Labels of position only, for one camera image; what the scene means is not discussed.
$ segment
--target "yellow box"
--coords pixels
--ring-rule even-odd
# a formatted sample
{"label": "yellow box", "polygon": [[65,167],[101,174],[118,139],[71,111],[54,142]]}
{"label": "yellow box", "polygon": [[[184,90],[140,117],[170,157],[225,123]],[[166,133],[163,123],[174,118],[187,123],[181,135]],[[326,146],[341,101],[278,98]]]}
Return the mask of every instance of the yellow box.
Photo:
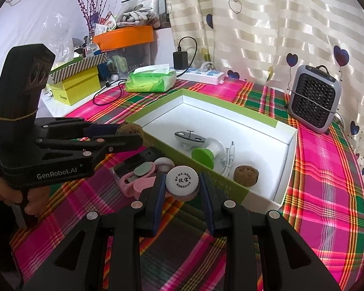
{"label": "yellow box", "polygon": [[77,73],[57,84],[50,84],[54,98],[66,105],[73,105],[100,88],[97,67]]}

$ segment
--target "beige striped curtain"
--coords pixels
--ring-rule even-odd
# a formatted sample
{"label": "beige striped curtain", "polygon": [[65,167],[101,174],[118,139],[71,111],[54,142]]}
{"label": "beige striped curtain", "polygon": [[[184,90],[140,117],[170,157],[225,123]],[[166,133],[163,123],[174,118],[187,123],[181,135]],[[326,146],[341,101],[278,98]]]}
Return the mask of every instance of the beige striped curtain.
{"label": "beige striped curtain", "polygon": [[[364,180],[364,11],[356,0],[166,0],[174,43],[228,76],[288,91],[297,67],[341,79],[339,112]],[[194,42],[182,48],[189,59]]]}

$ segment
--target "white power strip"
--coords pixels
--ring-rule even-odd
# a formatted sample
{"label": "white power strip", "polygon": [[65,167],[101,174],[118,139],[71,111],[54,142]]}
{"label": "white power strip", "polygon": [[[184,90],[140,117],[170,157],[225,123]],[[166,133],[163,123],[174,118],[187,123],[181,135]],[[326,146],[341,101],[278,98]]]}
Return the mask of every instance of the white power strip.
{"label": "white power strip", "polygon": [[[183,70],[176,70],[176,71],[177,75],[183,72]],[[223,83],[223,79],[225,76],[226,74],[224,72],[218,72],[218,71],[201,72],[198,71],[198,69],[190,68],[189,70],[187,70],[186,73],[182,74],[180,77],[177,77],[177,79],[191,81],[191,82],[219,85]]]}

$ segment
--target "green tissue package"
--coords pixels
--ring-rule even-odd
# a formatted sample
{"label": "green tissue package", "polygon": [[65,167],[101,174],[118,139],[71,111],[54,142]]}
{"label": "green tissue package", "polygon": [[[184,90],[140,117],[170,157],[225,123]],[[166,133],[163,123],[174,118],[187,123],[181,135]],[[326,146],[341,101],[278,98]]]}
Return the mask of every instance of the green tissue package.
{"label": "green tissue package", "polygon": [[154,73],[153,71],[145,71],[139,73],[131,73],[125,83],[127,92],[166,92],[172,88],[177,80],[176,71],[169,73]]}

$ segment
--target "portable fan heater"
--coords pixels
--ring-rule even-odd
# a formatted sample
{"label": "portable fan heater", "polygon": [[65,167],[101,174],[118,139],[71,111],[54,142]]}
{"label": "portable fan heater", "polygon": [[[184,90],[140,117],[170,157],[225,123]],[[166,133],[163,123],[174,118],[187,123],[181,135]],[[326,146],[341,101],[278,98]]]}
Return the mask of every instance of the portable fan heater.
{"label": "portable fan heater", "polygon": [[324,133],[336,113],[340,95],[341,85],[329,73],[301,65],[295,75],[288,113],[311,130]]}

